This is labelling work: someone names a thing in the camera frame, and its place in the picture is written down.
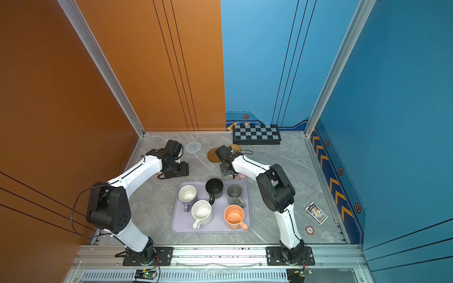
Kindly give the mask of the woven rattan round coaster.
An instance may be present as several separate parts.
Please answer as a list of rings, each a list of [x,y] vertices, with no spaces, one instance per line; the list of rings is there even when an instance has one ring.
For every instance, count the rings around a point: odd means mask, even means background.
[[[227,148],[228,148],[232,153],[235,153],[235,152],[242,152],[241,146],[236,145],[236,144],[228,145]]]

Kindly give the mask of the brown wooden round coaster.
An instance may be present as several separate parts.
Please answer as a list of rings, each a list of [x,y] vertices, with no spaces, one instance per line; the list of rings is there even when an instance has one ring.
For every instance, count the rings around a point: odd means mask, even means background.
[[[209,152],[207,154],[208,160],[212,163],[220,162],[220,158],[217,156],[216,151],[217,151],[217,148],[213,148],[213,149],[209,150]]]

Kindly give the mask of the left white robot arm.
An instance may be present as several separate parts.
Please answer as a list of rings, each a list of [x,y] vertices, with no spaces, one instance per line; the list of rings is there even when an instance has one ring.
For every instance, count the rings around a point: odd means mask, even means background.
[[[86,220],[125,246],[128,261],[150,265],[156,262],[153,240],[132,221],[129,199],[149,178],[171,179],[189,175],[189,165],[180,158],[184,147],[168,140],[165,147],[152,149],[130,169],[110,181],[97,182],[90,189]]]

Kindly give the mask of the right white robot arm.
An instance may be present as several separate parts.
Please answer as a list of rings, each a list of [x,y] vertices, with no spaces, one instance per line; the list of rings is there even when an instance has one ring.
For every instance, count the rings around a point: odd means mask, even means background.
[[[304,264],[309,256],[309,247],[297,229],[294,215],[296,190],[283,168],[278,164],[258,163],[226,146],[220,146],[215,153],[223,168],[233,175],[242,173],[256,180],[264,204],[276,216],[284,262],[289,265]]]

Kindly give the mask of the clear glass round coaster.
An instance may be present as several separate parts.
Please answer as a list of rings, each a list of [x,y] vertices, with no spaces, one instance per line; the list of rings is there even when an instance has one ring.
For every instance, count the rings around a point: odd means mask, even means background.
[[[201,151],[201,149],[202,149],[202,145],[198,141],[189,142],[185,146],[185,152],[187,154],[197,154],[197,153],[199,153]]]

